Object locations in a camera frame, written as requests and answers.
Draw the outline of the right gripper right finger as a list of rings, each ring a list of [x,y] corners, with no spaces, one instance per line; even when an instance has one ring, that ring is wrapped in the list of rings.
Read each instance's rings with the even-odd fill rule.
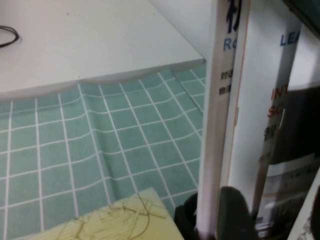
[[[242,193],[231,186],[220,189],[216,237],[218,240],[255,240],[257,238],[255,223],[247,202]]]

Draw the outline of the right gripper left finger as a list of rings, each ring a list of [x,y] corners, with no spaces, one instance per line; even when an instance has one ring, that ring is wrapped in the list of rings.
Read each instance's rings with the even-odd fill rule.
[[[198,194],[194,193],[175,208],[174,223],[185,240],[199,240],[196,230]]]

